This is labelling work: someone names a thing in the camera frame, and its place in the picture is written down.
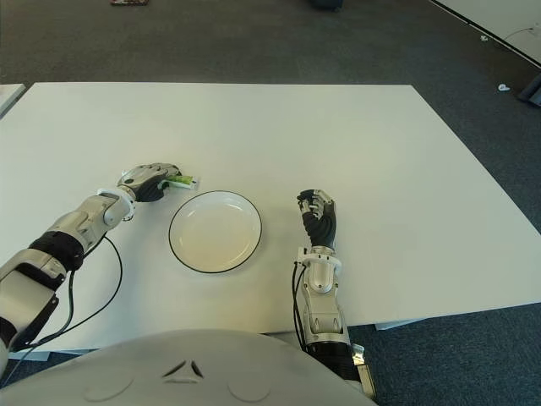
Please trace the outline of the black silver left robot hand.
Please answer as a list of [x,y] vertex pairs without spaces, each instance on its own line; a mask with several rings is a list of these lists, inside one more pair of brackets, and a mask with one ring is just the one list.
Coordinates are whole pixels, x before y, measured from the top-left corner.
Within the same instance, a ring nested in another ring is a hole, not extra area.
[[180,169],[170,163],[138,165],[118,180],[117,187],[129,193],[136,202],[155,202],[165,194],[160,184],[171,176],[181,174]]

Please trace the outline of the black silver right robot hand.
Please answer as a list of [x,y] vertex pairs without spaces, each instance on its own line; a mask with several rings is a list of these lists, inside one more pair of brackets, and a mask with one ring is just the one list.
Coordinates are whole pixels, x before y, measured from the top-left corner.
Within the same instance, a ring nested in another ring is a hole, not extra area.
[[322,189],[303,190],[297,201],[311,245],[335,249],[335,201]]

